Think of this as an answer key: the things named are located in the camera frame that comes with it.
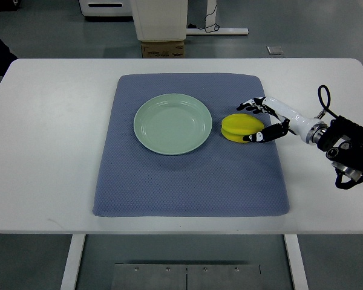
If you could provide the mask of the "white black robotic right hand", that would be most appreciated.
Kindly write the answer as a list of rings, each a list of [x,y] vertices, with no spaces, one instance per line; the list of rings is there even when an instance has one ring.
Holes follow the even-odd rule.
[[[251,141],[253,143],[270,142],[291,132],[299,136],[303,142],[314,144],[313,137],[316,131],[327,127],[320,119],[303,117],[290,106],[272,97],[252,98],[241,103],[237,107],[237,110],[245,110],[253,114],[269,114],[279,121],[276,124],[265,127],[257,133],[243,137],[244,141]]]

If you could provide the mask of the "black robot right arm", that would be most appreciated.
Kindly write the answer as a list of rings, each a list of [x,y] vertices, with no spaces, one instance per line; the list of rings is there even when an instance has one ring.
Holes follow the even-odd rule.
[[[322,111],[317,118],[329,113],[333,120],[329,125],[316,125],[311,141],[332,162],[336,172],[335,186],[351,189],[363,183],[363,126],[330,110],[331,96],[326,85],[318,88],[318,98]]]

